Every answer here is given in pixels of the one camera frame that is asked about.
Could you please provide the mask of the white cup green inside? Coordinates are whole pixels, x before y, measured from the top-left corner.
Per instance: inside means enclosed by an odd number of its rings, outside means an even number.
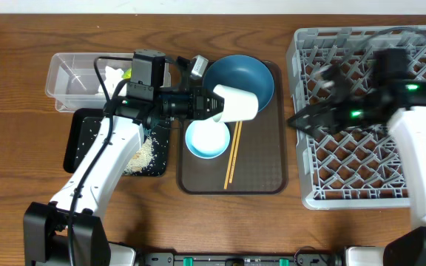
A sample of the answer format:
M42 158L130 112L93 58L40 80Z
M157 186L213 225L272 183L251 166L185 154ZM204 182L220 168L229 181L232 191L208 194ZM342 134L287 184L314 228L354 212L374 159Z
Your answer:
M216 85L213 93L223 99L223 111L212 117L215 122L253 120L258 113L258 99L252 92Z

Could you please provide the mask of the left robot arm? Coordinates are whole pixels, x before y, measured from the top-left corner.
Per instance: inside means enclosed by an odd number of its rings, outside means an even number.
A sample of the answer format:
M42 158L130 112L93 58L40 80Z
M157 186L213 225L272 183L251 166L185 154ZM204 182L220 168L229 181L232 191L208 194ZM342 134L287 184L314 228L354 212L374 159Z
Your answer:
M136 250L107 239L103 218L128 162L145 143L145 131L170 118L205 120L225 112L225 99L192 81L209 64L201 55L175 60L155 50L136 50L131 74L108 92L104 117L89 151L47 204L24 213L26 265L134 265Z

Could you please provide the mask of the white tissue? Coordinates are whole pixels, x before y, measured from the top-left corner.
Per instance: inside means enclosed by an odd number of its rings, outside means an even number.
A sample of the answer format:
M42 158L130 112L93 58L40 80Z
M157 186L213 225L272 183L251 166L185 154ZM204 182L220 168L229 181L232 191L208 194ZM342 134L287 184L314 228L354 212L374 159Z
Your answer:
M115 92L116 86L125 78L124 71L122 69L114 69L110 66L105 67L105 78L104 85L106 87L107 92L109 93L109 97L111 98ZM121 91L118 93L118 96L126 96L126 85L123 86ZM104 96L104 91L102 86L98 86L98 92L96 95Z

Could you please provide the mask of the light blue bowl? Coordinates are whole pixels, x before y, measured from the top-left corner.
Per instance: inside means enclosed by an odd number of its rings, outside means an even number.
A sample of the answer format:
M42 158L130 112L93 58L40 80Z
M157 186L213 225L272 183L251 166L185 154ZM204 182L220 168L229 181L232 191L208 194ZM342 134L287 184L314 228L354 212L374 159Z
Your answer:
M184 139L187 149L194 156L213 159L229 147L231 136L225 123L196 120L188 125Z

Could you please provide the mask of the dark blue plate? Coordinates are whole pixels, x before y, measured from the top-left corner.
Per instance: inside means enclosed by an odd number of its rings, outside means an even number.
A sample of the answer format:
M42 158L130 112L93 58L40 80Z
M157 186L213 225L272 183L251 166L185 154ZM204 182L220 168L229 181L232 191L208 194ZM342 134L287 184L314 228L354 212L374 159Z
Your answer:
M212 92L218 84L254 93L258 99L258 112L267 107L275 91L269 68L248 55L228 55L215 61L206 70L202 85Z

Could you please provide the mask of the yellow snack wrapper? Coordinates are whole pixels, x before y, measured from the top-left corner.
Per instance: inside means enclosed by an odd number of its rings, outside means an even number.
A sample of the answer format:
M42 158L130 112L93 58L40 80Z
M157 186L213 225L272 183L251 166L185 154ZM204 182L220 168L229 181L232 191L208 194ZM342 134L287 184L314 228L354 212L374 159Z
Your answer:
M126 70L123 74L122 74L122 78L123 79L130 79L132 76L132 69L129 68L128 70Z

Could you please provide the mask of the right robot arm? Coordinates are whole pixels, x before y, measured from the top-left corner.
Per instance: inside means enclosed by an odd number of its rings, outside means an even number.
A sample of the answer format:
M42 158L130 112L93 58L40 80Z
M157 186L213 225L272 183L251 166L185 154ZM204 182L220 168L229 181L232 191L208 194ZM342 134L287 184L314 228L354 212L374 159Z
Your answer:
M372 92L353 96L340 67L326 66L317 74L332 88L332 95L304 107L287 124L311 137L318 137L322 127L335 134L351 127L386 125L402 164L412 229L383 248L348 247L329 264L426 265L426 81L410 79L404 49L380 50L374 58Z

